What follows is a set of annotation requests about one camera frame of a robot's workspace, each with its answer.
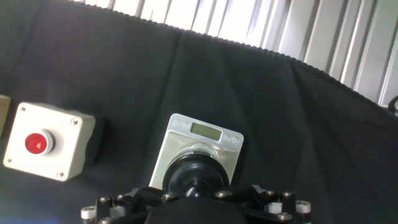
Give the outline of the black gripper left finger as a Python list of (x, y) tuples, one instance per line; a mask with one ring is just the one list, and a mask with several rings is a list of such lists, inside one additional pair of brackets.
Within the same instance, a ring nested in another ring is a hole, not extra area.
[(144, 187), (115, 197), (100, 197), (80, 211), (81, 224), (145, 223), (150, 212), (160, 205), (179, 199), (175, 192)]

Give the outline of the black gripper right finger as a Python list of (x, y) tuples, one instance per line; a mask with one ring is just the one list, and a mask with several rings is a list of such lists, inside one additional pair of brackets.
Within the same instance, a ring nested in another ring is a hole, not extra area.
[(293, 192), (277, 193), (259, 185), (243, 189), (217, 190), (213, 198), (230, 202), (242, 213), (245, 223), (311, 224), (311, 203), (296, 199)]

